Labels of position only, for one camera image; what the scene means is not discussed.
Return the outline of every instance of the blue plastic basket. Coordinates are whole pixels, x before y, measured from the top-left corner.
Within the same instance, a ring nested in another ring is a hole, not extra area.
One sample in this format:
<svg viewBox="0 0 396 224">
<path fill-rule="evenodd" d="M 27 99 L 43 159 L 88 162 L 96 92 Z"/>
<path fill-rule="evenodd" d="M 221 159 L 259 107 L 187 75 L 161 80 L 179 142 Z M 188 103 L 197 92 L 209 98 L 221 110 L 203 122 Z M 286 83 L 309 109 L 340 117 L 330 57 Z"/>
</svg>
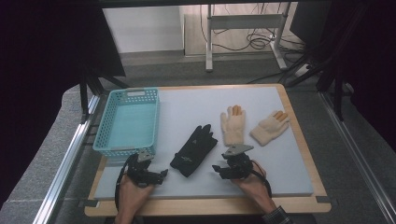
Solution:
<svg viewBox="0 0 396 224">
<path fill-rule="evenodd" d="M 159 101 L 156 88 L 112 91 L 93 149 L 106 157 L 129 156 L 141 150 L 154 155 Z"/>
</svg>

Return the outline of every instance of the wall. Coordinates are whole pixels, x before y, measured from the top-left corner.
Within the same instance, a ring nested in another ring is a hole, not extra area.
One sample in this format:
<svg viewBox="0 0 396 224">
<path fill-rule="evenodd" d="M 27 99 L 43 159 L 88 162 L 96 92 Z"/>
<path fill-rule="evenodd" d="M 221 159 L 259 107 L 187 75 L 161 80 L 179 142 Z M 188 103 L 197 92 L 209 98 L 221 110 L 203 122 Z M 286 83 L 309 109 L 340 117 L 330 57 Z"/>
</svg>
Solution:
<svg viewBox="0 0 396 224">
<path fill-rule="evenodd" d="M 103 9 L 119 53 L 183 49 L 179 7 Z"/>
</svg>

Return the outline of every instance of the metal stand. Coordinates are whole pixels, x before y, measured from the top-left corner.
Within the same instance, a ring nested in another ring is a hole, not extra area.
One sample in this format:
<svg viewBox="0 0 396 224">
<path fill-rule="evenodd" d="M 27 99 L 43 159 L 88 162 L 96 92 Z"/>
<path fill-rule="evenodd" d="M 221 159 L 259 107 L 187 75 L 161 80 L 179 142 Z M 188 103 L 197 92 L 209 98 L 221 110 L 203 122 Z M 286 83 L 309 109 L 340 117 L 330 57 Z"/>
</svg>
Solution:
<svg viewBox="0 0 396 224">
<path fill-rule="evenodd" d="M 211 5 L 207 5 L 206 72 L 213 71 L 212 30 L 255 28 L 278 28 L 276 38 L 274 41 L 271 41 L 270 46 L 276 57 L 279 68 L 281 70 L 286 70 L 288 67 L 280 53 L 279 41 L 285 29 L 290 4 L 291 2 L 288 2 L 282 14 L 234 16 L 212 16 L 212 7 Z"/>
</svg>

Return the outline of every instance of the robotic hand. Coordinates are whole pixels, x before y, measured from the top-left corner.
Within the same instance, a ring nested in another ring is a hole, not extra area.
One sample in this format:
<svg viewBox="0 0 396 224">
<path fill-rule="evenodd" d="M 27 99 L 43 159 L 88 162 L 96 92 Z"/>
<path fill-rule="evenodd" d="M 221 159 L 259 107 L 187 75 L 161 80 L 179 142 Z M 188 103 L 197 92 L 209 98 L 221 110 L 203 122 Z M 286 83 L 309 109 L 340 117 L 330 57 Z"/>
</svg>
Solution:
<svg viewBox="0 0 396 224">
<path fill-rule="evenodd" d="M 149 154 L 147 151 L 141 151 L 139 153 L 135 153 L 131 155 L 123 167 L 120 170 L 119 178 L 117 179 L 116 192 L 115 192 L 115 203 L 117 210 L 119 209 L 119 196 L 120 196 L 120 182 L 122 180 L 122 176 L 125 175 L 125 168 L 128 166 L 126 174 L 134 181 L 134 183 L 139 188 L 145 188 L 146 186 L 153 185 L 161 185 L 163 183 L 163 179 L 168 174 L 168 170 L 163 170 L 160 173 L 153 173 L 148 170 L 149 165 L 151 164 L 151 160 L 154 158 L 153 155 Z"/>
<path fill-rule="evenodd" d="M 249 156 L 245 154 L 246 151 L 253 149 L 252 146 L 247 145 L 233 145 L 221 156 L 227 160 L 230 167 L 220 168 L 217 165 L 212 165 L 215 172 L 219 173 L 222 179 L 241 179 L 247 178 L 250 174 L 257 176 L 262 183 L 267 187 L 268 194 L 272 197 L 271 186 L 263 174 L 253 170 L 253 164 Z"/>
</svg>

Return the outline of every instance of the black sleeve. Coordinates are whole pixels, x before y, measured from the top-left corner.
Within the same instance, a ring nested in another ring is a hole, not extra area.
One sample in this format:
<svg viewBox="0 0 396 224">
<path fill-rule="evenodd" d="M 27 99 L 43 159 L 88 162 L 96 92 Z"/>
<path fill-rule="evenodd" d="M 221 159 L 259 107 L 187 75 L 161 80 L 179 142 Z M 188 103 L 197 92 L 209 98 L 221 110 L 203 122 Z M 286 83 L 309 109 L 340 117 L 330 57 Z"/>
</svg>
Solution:
<svg viewBox="0 0 396 224">
<path fill-rule="evenodd" d="M 281 206 L 272 213 L 263 216 L 262 220 L 264 220 L 265 224 L 294 224 Z"/>
</svg>

